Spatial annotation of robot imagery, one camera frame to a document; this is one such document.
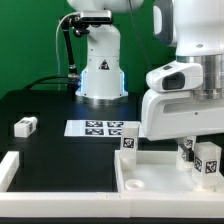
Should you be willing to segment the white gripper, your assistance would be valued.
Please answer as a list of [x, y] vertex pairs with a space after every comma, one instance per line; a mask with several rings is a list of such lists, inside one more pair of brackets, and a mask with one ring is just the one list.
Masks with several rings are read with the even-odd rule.
[[[198, 63], [173, 61], [149, 72], [149, 90], [142, 101], [141, 125], [151, 141], [224, 132], [224, 100], [197, 99], [203, 84]], [[178, 146], [185, 162], [194, 161], [194, 141], [184, 138]]]

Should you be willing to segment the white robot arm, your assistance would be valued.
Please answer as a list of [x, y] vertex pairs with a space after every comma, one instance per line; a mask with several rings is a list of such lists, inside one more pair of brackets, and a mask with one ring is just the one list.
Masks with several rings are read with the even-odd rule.
[[[128, 10], [128, 3], [109, 0], [67, 1], [79, 14], [92, 10], [98, 17], [102, 10]], [[141, 110], [144, 135], [153, 141], [223, 133], [224, 0], [156, 0], [153, 15], [154, 35], [176, 46], [176, 60], [146, 75], [149, 90]], [[80, 97], [115, 100], [124, 93], [118, 43], [102, 45], [109, 41], [105, 38], [112, 28], [90, 30]]]

